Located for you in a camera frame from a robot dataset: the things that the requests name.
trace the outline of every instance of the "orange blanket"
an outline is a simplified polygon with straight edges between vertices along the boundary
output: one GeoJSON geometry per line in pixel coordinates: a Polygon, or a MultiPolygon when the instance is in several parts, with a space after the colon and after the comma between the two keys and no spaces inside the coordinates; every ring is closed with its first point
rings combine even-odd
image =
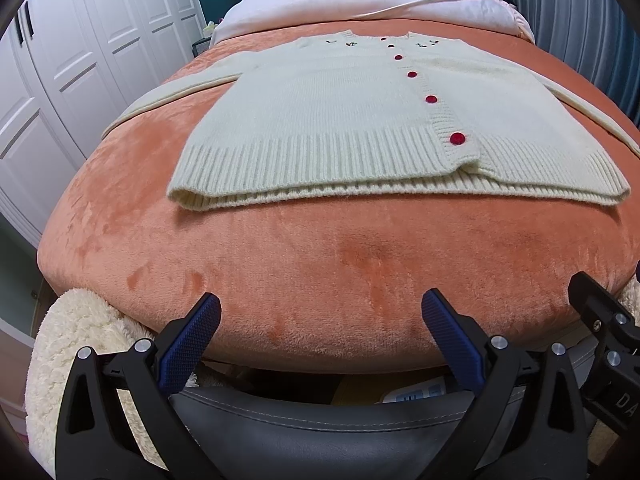
{"type": "MultiPolygon", "coordinates": [[[[220,43],[175,76],[238,50],[347,29],[460,38],[559,82],[640,140],[613,102],[556,58],[513,36],[442,23],[340,22],[251,34],[220,43]]],[[[488,333],[531,343],[577,318],[566,301],[574,272],[616,291],[640,259],[640,162],[574,110],[631,185],[631,197],[615,208],[389,195],[183,210],[166,199],[167,183],[190,131],[227,89],[136,117],[98,147],[38,250],[58,293],[89,288],[160,330],[209,290],[223,308],[211,358],[277,370],[389,372],[441,362],[420,318],[420,298],[432,286],[488,333]]]]}

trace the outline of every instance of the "blue textured pad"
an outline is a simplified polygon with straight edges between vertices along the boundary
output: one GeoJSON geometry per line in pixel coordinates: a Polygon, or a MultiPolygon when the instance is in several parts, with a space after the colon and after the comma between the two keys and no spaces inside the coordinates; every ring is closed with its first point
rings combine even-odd
{"type": "Polygon", "coordinates": [[[220,325],[220,300],[213,294],[175,338],[158,363],[158,389],[167,397],[181,392],[220,325]]]}
{"type": "Polygon", "coordinates": [[[484,388],[484,360],[471,339],[433,290],[422,297],[422,320],[430,330],[440,351],[460,387],[471,390],[476,397],[484,388]]]}

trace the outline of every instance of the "white quilt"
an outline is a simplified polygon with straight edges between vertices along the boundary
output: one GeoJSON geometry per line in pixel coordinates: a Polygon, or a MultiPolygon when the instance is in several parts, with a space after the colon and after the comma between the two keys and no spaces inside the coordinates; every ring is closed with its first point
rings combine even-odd
{"type": "Polygon", "coordinates": [[[216,27],[211,45],[305,23],[394,18],[483,28],[534,42],[527,20],[502,0],[242,0],[216,27]]]}

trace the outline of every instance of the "white cardigan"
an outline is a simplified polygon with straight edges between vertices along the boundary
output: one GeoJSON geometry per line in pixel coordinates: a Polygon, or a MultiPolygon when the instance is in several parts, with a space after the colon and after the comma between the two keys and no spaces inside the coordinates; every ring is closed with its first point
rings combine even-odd
{"type": "Polygon", "coordinates": [[[169,184],[185,208],[378,193],[621,202],[625,177],[556,97],[640,156],[610,117],[555,82],[461,40],[412,33],[347,31],[239,52],[152,90],[107,133],[231,81],[169,184]]]}

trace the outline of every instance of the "silver screw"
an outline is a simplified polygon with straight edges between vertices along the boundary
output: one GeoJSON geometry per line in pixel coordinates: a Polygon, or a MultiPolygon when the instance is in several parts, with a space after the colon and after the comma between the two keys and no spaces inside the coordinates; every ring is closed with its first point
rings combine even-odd
{"type": "Polygon", "coordinates": [[[494,335],[491,338],[491,346],[497,348],[498,350],[502,350],[503,348],[507,348],[509,342],[507,339],[501,335],[494,335]]]}
{"type": "Polygon", "coordinates": [[[91,349],[88,346],[83,346],[78,350],[79,359],[87,359],[91,355],[91,349]]]}
{"type": "Polygon", "coordinates": [[[615,350],[607,353],[607,361],[611,366],[618,366],[620,364],[621,358],[620,354],[615,350]]]}
{"type": "Polygon", "coordinates": [[[556,355],[564,355],[566,347],[562,343],[553,343],[551,345],[551,351],[556,355]]]}
{"type": "Polygon", "coordinates": [[[136,349],[136,352],[146,352],[151,348],[151,341],[149,339],[139,339],[136,341],[136,344],[133,345],[133,348],[136,349]]]}

